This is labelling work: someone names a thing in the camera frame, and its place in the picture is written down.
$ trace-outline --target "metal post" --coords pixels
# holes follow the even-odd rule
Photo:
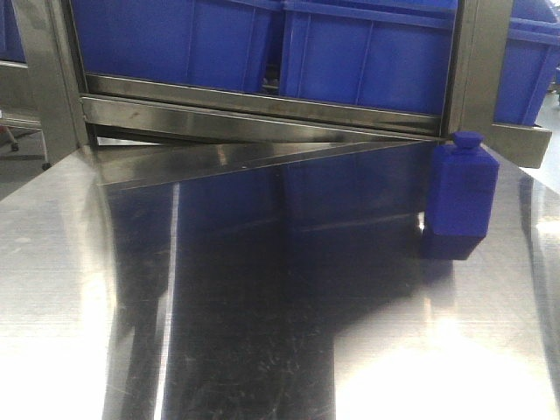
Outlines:
[[[55,163],[90,143],[80,102],[85,78],[69,3],[14,0],[14,9],[46,147]]]
[[[494,122],[513,0],[461,0],[441,134],[476,130],[518,165],[538,167],[550,132]]]

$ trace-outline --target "metal edge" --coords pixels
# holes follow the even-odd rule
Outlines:
[[[432,136],[357,129],[91,94],[83,95],[81,101],[87,123],[240,143],[440,140]]]
[[[541,127],[494,124],[485,144],[504,158],[525,168],[539,168],[552,132]]]
[[[202,87],[187,87],[122,77],[87,75],[89,92],[130,99],[153,100],[186,106],[247,112],[259,116],[339,123],[378,130],[393,130],[428,136],[439,132],[438,115],[421,115],[342,104],[242,94]]]

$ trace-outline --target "blue plastic bottle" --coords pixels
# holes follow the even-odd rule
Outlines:
[[[436,235],[487,235],[500,164],[480,147],[484,137],[460,131],[434,150],[425,223]]]

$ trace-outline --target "stainless steel table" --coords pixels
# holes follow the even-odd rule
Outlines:
[[[0,418],[558,417],[560,198],[423,231],[429,143],[80,150],[0,202]]]

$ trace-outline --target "metal frame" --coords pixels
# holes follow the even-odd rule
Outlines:
[[[95,126],[211,143],[441,140],[478,130],[529,167],[550,140],[546,129],[493,121],[513,0],[459,1],[443,117],[85,75],[70,0],[12,1],[28,64],[0,62],[0,81],[15,81],[0,99],[0,123],[40,119],[53,162],[95,144]]]

